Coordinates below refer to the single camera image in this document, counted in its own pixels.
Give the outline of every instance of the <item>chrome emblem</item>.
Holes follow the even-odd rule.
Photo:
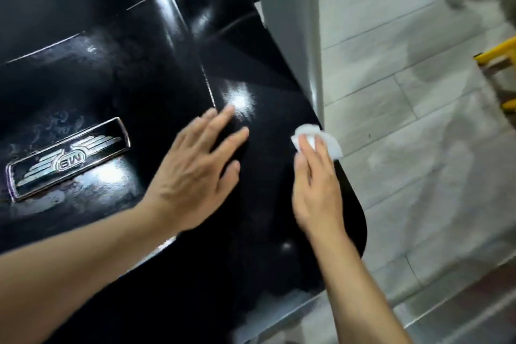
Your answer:
[[[6,167],[13,201],[22,200],[97,166],[130,147],[126,128],[115,117],[78,132]]]

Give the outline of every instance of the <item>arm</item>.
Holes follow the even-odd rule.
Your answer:
[[[314,151],[306,137],[299,140],[293,209],[319,262],[339,342],[410,344],[346,234],[339,181],[324,142],[316,137]]]
[[[208,218],[238,183],[237,161],[221,172],[249,130],[210,153],[233,113],[208,110],[181,131],[135,208],[0,256],[0,342],[42,342],[165,240]]]

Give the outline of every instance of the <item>tiled floor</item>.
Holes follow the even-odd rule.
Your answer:
[[[516,132],[493,90],[516,78],[472,60],[516,35],[512,17],[516,0],[320,0],[326,130],[393,305],[516,227]],[[267,341],[285,342],[336,342],[324,297]]]

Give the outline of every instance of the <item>hand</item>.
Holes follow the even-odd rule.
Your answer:
[[[292,206],[296,221],[307,237],[327,237],[335,231],[345,234],[341,187],[333,161],[319,135],[315,151],[305,135],[299,137],[301,152],[294,158],[296,180]]]
[[[176,234],[204,222],[238,183],[238,161],[231,162],[220,175],[236,149],[247,140],[249,129],[244,127],[233,133],[210,153],[234,113],[232,105],[218,115],[215,109],[209,109],[179,132],[139,203],[144,211],[156,213],[171,225]]]

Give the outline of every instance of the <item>white tissue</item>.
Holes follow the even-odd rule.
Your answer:
[[[335,139],[332,135],[327,132],[321,131],[319,125],[314,124],[303,124],[300,127],[296,128],[294,135],[291,137],[292,143],[295,146],[296,150],[299,152],[301,149],[299,148],[299,135],[305,134],[306,140],[308,144],[312,146],[315,150],[315,135],[319,135],[322,140],[326,143],[328,147],[328,153],[330,157],[335,161],[337,159],[342,158],[342,149],[339,145],[337,139]]]

